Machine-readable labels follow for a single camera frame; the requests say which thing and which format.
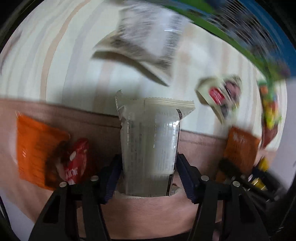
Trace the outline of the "white printed snack packet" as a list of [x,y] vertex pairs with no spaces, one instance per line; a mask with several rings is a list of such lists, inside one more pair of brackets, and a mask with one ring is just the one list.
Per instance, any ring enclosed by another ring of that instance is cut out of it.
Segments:
[[126,56],[169,86],[181,37],[190,23],[189,18],[159,4],[127,1],[119,11],[116,30],[94,49]]

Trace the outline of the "cream red snack packet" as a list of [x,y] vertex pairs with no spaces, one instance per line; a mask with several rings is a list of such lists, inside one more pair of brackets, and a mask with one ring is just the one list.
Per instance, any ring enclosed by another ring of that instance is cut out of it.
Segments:
[[201,79],[196,93],[202,104],[213,109],[222,124],[234,123],[242,93],[242,81],[239,76],[227,75]]

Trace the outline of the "striped cream pink blanket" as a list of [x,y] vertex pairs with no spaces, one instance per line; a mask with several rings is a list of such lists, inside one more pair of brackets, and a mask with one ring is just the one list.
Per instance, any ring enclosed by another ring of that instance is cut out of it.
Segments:
[[1,189],[31,220],[51,195],[17,171],[16,116],[23,113],[93,142],[99,159],[121,153],[115,94],[131,98],[192,100],[195,110],[181,122],[179,148],[203,174],[215,175],[228,127],[196,88],[209,76],[236,74],[242,96],[235,125],[260,137],[262,73],[240,52],[194,24],[187,25],[170,86],[158,82],[132,60],[96,52],[113,32],[121,1],[44,1],[18,26],[1,53]]

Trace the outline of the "orange snack packet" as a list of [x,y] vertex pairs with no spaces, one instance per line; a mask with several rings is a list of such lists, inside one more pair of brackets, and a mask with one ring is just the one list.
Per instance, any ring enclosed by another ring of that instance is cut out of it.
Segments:
[[18,115],[16,126],[16,158],[20,178],[43,189],[56,189],[56,173],[50,174],[50,181],[46,183],[46,162],[61,142],[70,140],[70,134],[24,114]]
[[223,183],[232,177],[247,178],[253,169],[260,139],[240,128],[229,130],[226,148],[218,164],[216,181]]

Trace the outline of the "red candy packet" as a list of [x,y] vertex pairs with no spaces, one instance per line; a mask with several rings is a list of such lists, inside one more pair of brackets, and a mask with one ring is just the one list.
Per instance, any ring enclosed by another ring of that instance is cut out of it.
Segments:
[[80,183],[87,167],[89,147],[87,138],[74,143],[60,142],[45,162],[45,186],[56,189],[61,182]]

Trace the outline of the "colourful gumball candy bag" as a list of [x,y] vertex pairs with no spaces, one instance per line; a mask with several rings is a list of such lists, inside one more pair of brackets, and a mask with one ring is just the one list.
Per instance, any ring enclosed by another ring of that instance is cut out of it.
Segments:
[[278,92],[273,83],[265,80],[257,82],[262,106],[262,137],[261,149],[265,149],[278,134],[278,125],[281,121],[281,114],[278,102]]

